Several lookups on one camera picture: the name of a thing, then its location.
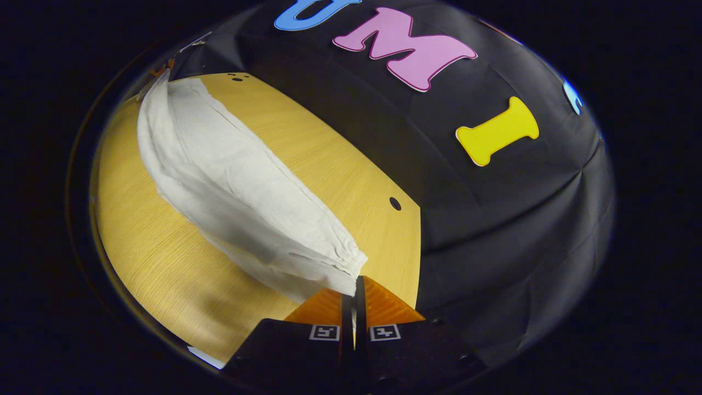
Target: black fabric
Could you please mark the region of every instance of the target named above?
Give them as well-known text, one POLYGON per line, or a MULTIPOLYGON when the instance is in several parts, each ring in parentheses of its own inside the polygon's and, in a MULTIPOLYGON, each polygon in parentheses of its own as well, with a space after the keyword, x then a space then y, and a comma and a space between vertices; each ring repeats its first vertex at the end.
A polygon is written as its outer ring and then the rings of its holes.
POLYGON ((479 352, 490 350, 481 355, 488 364, 543 336, 587 290, 613 225, 614 176, 586 101, 577 115, 563 78, 537 55, 433 0, 364 0, 308 30, 277 30, 273 22, 289 6, 271 1, 235 28, 225 24, 188 55, 188 72, 174 78, 206 74, 212 62, 218 72, 243 67, 316 114, 393 179, 421 210, 417 309, 450 320, 479 352), (378 6, 411 15, 412 36, 446 34, 478 58, 450 64, 420 93, 385 65, 407 52, 371 60, 373 38, 359 53, 332 43, 378 6), (227 69, 227 53, 241 64, 227 69), (502 113, 511 96, 530 109, 540 135, 478 167, 456 129, 502 113))

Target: wrinkled fabric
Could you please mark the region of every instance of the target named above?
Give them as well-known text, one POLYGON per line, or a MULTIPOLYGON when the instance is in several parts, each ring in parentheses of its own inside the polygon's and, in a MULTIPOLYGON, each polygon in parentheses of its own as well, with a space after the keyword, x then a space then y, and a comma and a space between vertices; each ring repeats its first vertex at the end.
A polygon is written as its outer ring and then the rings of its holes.
POLYGON ((138 118, 159 195, 245 272, 296 302, 353 295, 367 261, 333 212, 200 79, 158 78, 138 118))

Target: letter m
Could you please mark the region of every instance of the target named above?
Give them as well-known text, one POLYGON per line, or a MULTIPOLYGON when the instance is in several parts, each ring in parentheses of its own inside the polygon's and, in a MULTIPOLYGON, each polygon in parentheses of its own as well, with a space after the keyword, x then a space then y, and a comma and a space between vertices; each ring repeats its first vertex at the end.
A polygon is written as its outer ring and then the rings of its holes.
POLYGON ((376 34, 371 46, 371 59, 411 51, 402 59, 389 61, 387 66, 394 76, 420 92, 428 91, 431 88, 430 80, 446 66, 461 58, 477 58, 475 51, 453 37, 410 37, 410 15, 385 7, 379 7, 376 11, 376 16, 353 32, 336 37, 333 43, 343 49, 360 52, 366 48, 364 41, 376 34))

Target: towel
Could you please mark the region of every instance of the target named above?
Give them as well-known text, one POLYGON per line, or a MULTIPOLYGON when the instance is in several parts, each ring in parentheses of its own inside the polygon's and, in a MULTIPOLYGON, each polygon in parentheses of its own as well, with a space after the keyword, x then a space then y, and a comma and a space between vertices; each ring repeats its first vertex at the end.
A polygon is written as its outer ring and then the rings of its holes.
POLYGON ((165 71, 139 111, 141 159, 158 194, 236 265, 304 302, 353 295, 368 260, 334 213, 198 78, 165 71))

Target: wooden table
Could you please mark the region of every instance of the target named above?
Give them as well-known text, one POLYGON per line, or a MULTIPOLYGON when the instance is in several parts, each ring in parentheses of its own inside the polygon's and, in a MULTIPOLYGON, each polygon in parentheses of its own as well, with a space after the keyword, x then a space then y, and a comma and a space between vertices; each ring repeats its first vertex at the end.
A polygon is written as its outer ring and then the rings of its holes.
MULTIPOLYGON (((340 134, 254 76, 200 78, 349 230, 369 258, 361 273, 414 306, 417 204, 340 134)), ((228 361, 261 319, 283 319, 298 305, 245 274, 157 195, 139 156, 138 111, 135 98, 123 103, 102 138, 100 237, 118 276, 150 314, 192 346, 228 361)))

